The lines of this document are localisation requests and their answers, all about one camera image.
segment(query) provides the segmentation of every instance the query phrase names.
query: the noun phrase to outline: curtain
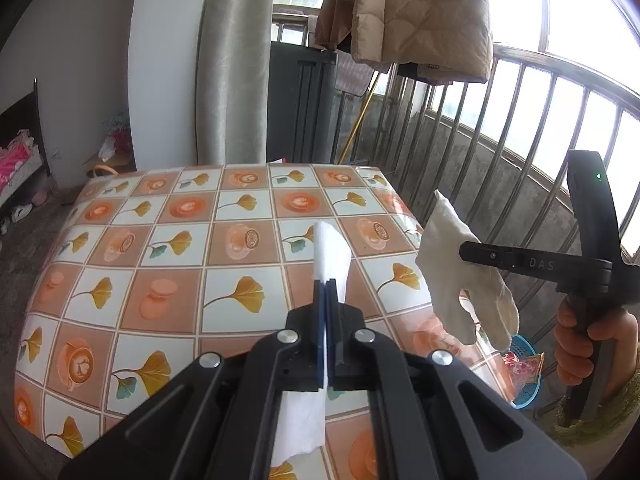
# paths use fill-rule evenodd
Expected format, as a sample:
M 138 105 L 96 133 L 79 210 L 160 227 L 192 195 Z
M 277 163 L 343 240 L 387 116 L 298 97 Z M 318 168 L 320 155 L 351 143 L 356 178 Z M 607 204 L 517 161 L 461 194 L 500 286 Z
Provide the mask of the curtain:
M 196 67 L 199 164 L 265 162 L 273 0 L 205 0 Z

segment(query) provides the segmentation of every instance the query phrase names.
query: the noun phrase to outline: tablecloth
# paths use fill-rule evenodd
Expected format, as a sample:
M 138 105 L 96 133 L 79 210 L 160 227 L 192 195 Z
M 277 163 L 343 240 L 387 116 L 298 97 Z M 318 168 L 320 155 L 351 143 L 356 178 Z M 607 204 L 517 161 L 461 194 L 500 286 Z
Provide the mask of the tablecloth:
M 75 456 L 201 352 L 246 352 L 284 327 L 312 301 L 318 219 L 350 244 L 346 302 L 370 328 L 415 354 L 449 349 L 510 398 L 481 331 L 462 346 L 433 315 L 422 228 L 378 168 L 200 166 L 86 184 L 28 304 L 17 420 Z M 366 392 L 329 390 L 326 413 L 325 446 L 273 478 L 374 478 Z

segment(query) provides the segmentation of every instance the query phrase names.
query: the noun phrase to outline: puffer jacket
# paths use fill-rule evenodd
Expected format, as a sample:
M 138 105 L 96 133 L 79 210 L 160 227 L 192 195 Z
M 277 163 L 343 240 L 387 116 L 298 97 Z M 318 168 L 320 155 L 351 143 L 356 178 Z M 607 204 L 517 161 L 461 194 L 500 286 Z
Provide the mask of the puffer jacket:
M 316 44 L 335 48 L 349 32 L 356 61 L 417 63 L 431 80 L 489 77 L 489 0 L 324 0 Z

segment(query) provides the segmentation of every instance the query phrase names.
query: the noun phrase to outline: pink bedding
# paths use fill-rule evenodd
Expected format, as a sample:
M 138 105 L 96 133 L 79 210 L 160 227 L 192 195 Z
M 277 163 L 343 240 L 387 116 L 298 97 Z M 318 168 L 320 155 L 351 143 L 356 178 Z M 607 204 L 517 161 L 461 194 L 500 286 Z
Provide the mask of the pink bedding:
M 0 192 L 30 155 L 31 152 L 24 142 L 16 142 L 13 146 L 10 145 L 8 150 L 3 150 L 0 154 Z

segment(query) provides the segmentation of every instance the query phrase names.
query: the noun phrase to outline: white glove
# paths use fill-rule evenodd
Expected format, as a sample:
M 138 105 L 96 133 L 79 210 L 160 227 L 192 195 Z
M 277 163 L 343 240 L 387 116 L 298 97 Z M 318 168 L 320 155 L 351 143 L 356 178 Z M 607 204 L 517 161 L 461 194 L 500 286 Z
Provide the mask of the white glove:
M 415 259 L 429 287 L 433 311 L 448 333 L 465 345 L 475 343 L 476 326 L 459 300 L 460 290 L 465 289 L 491 345 L 504 351 L 520 323 L 511 291 L 495 267 L 460 258 L 458 250 L 463 242 L 479 240 L 458 218 L 449 200 L 437 190 L 435 194 L 436 206 Z

